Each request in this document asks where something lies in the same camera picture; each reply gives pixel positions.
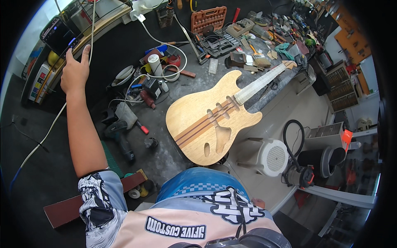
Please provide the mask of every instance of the unfinished guitar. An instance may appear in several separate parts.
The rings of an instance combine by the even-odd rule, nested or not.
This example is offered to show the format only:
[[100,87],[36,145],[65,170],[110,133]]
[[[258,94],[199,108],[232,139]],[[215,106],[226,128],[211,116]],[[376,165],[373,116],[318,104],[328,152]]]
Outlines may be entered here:
[[241,72],[228,72],[212,89],[175,101],[166,115],[168,131],[193,163],[211,165],[218,162],[241,129],[262,119],[261,112],[248,113],[244,103],[293,66],[297,66],[294,61],[283,61],[243,89],[236,85]]

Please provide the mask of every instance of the person's arm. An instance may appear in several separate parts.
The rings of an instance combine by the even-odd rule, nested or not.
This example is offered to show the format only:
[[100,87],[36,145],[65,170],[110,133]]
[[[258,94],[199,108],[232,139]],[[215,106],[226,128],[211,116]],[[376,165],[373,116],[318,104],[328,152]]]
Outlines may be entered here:
[[90,45],[85,46],[81,63],[73,58],[69,49],[61,77],[61,88],[66,93],[70,154],[78,178],[108,167],[105,152],[85,99],[85,83],[90,72],[88,59],[90,48]]

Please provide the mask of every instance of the tile floor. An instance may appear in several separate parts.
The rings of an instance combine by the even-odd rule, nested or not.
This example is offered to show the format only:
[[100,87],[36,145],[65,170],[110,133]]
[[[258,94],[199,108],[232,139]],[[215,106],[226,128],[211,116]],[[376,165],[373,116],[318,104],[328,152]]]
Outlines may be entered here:
[[[272,212],[279,202],[288,193],[291,187],[281,183],[281,175],[278,177],[267,177],[257,174],[252,169],[236,165],[237,153],[243,141],[248,137],[274,138],[283,140],[282,131],[284,124],[291,120],[298,120],[304,127],[310,128],[324,125],[328,106],[324,97],[317,96],[313,87],[308,88],[297,96],[296,80],[292,80],[287,86],[261,110],[262,120],[255,126],[242,130],[232,145],[227,162],[230,164],[230,174],[235,176],[244,186],[250,198],[260,198],[265,201],[266,209]],[[291,124],[287,130],[287,142],[291,147],[297,138],[299,127]],[[298,149],[301,137],[296,141],[293,152]]]

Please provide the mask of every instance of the fretboard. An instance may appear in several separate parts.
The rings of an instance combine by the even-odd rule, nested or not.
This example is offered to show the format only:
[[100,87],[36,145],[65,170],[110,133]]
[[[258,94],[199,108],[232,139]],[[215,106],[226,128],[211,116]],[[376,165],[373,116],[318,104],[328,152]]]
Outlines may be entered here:
[[243,105],[248,99],[250,99],[273,79],[275,79],[275,77],[282,73],[285,69],[285,65],[281,63],[272,70],[268,71],[265,75],[241,89],[234,95],[237,103]]

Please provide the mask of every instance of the shop vacuum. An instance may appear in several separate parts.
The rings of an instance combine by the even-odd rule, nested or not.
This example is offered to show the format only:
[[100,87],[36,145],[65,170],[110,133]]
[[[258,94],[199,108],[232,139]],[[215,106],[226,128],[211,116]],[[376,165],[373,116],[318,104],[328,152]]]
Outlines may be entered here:
[[[287,133],[287,128],[291,123],[296,123],[298,124],[298,126],[301,129],[302,132],[302,141],[301,141],[301,145],[299,146],[298,151],[294,154],[292,154],[291,149],[289,148],[288,144],[287,144],[287,139],[286,139],[286,133]],[[285,173],[283,173],[281,176],[284,178],[285,183],[287,184],[288,187],[291,186],[298,186],[301,189],[307,188],[309,186],[313,186],[313,179],[314,179],[314,167],[313,166],[300,166],[296,157],[299,155],[299,153],[302,150],[303,147],[303,142],[304,142],[304,129],[302,124],[297,121],[297,120],[289,120],[285,126],[284,126],[284,130],[283,130],[283,140],[284,140],[284,144],[287,147],[287,152],[289,153],[289,155],[291,156],[291,162],[288,165],[288,169]]]

